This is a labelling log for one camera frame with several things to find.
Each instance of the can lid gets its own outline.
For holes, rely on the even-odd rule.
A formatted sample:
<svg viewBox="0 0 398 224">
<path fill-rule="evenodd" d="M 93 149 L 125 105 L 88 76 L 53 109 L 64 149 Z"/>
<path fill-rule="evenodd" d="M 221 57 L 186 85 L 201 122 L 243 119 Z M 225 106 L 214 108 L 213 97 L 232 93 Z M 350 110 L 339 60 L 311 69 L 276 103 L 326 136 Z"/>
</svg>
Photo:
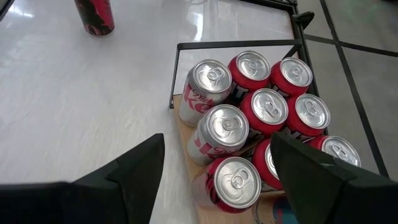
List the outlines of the can lid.
<svg viewBox="0 0 398 224">
<path fill-rule="evenodd" d="M 193 69 L 193 79 L 199 87 L 211 93 L 221 93 L 232 84 L 231 72 L 216 60 L 204 60 Z"/>
<path fill-rule="evenodd" d="M 299 118 L 311 128 L 324 129 L 329 125 L 329 109 L 319 97 L 303 94 L 297 98 L 295 109 Z"/>
<path fill-rule="evenodd" d="M 354 166 L 361 167 L 361 159 L 355 148 L 341 137 L 327 137 L 322 143 L 322 151 Z"/>
<path fill-rule="evenodd" d="M 233 208 L 248 208 L 260 196 L 261 180 L 257 169 L 240 157 L 225 159 L 215 172 L 218 196 Z"/>
<path fill-rule="evenodd" d="M 218 105 L 209 110 L 206 128 L 218 143 L 233 147 L 245 142 L 249 134 L 249 121 L 237 107 Z"/>
<path fill-rule="evenodd" d="M 266 164 L 269 169 L 269 172 L 279 180 L 278 178 L 278 173 L 276 172 L 275 165 L 274 165 L 274 160 L 272 159 L 271 155 L 271 144 L 268 144 L 267 149 L 266 149 Z"/>
<path fill-rule="evenodd" d="M 281 124 L 289 113 L 285 99 L 275 90 L 268 88 L 253 93 L 251 107 L 254 114 L 267 124 Z"/>
<path fill-rule="evenodd" d="M 236 66 L 245 77 L 255 81 L 265 80 L 271 72 L 267 59 L 252 50 L 240 53 Z"/>
<path fill-rule="evenodd" d="M 308 86 L 312 82 L 312 71 L 302 60 L 288 57 L 281 61 L 280 71 L 287 81 L 295 86 Z"/>
</svg>

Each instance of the soda can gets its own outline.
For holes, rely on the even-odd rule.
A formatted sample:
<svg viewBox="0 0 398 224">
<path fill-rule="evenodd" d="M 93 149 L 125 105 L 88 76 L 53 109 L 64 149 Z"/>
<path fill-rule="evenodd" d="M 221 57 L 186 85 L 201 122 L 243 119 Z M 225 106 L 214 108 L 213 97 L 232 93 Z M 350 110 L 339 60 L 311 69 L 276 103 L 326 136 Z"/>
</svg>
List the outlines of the soda can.
<svg viewBox="0 0 398 224">
<path fill-rule="evenodd" d="M 109 0 L 75 0 L 85 30 L 93 35 L 106 35 L 114 29 Z"/>
<path fill-rule="evenodd" d="M 188 140 L 188 153 L 195 163 L 205 166 L 242 148 L 248 133 L 249 123 L 242 111 L 232 105 L 218 105 L 199 120 Z"/>
<path fill-rule="evenodd" d="M 189 126 L 196 126 L 203 113 L 228 97 L 231 83 L 231 72 L 221 62 L 199 62 L 188 72 L 185 80 L 183 98 L 178 108 L 181 120 Z"/>
<path fill-rule="evenodd" d="M 307 142 L 307 144 L 351 165 L 361 167 L 361 159 L 355 148 L 341 137 L 318 136 Z"/>
<path fill-rule="evenodd" d="M 257 146 L 241 155 L 241 157 L 253 163 L 254 167 L 259 172 L 261 178 L 261 192 L 282 190 L 282 184 L 279 181 L 274 161 L 272 160 L 270 142 L 270 139 L 265 139 Z"/>
<path fill-rule="evenodd" d="M 269 81 L 271 89 L 283 97 L 299 96 L 311 84 L 312 71 L 300 59 L 288 57 L 272 66 Z"/>
<path fill-rule="evenodd" d="M 270 66 L 261 54 L 248 50 L 233 58 L 229 65 L 232 74 L 231 98 L 240 101 L 247 93 L 265 88 Z"/>
<path fill-rule="evenodd" d="M 326 104 L 311 94 L 295 96 L 287 100 L 289 115 L 282 132 L 306 141 L 322 134 L 329 125 L 330 112 Z"/>
<path fill-rule="evenodd" d="M 299 224 L 286 196 L 261 197 L 252 212 L 256 224 Z"/>
<path fill-rule="evenodd" d="M 218 158 L 196 175 L 192 189 L 196 203 L 203 208 L 241 213 L 259 198 L 260 177 L 243 158 Z"/>
<path fill-rule="evenodd" d="M 269 138 L 280 131 L 289 114 L 285 99 L 275 90 L 263 88 L 248 94 L 240 109 L 250 125 L 249 139 L 265 136 Z"/>
</svg>

